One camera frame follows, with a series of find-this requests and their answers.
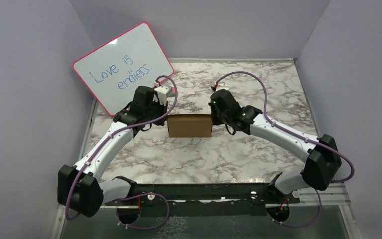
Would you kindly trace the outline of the brown cardboard box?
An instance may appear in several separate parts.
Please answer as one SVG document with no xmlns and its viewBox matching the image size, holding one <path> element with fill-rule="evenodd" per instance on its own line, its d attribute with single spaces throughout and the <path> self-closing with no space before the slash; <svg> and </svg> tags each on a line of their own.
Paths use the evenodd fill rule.
<svg viewBox="0 0 382 239">
<path fill-rule="evenodd" d="M 171 138 L 211 137 L 212 120 L 207 114 L 169 115 L 168 135 Z"/>
</svg>

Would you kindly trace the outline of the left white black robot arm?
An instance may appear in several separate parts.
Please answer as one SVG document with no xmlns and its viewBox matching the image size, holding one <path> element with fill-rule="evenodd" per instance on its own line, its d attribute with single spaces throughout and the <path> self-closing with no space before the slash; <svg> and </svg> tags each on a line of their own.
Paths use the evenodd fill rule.
<svg viewBox="0 0 382 239">
<path fill-rule="evenodd" d="M 57 202 L 78 214 L 92 217 L 104 203 L 119 199 L 136 200 L 135 182 L 125 177 L 102 183 L 100 179 L 120 150 L 145 126 L 163 126 L 167 120 L 168 98 L 176 97 L 170 86 L 139 86 L 133 100 L 115 114 L 103 138 L 73 166 L 64 165 L 57 177 Z"/>
</svg>

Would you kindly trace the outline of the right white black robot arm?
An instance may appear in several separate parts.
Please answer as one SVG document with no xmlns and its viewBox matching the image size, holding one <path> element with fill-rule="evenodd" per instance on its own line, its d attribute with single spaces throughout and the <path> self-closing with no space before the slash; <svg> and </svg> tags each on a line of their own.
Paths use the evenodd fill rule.
<svg viewBox="0 0 382 239">
<path fill-rule="evenodd" d="M 265 195 L 272 202 L 278 203 L 298 189 L 326 190 L 342 165 L 333 137 L 325 134 L 318 138 L 300 131 L 293 132 L 291 127 L 267 119 L 258 108 L 241 107 L 228 90 L 214 92 L 209 106 L 213 125 L 233 129 L 231 135 L 239 131 L 266 139 L 304 162 L 302 168 L 279 173 L 268 184 Z"/>
</svg>

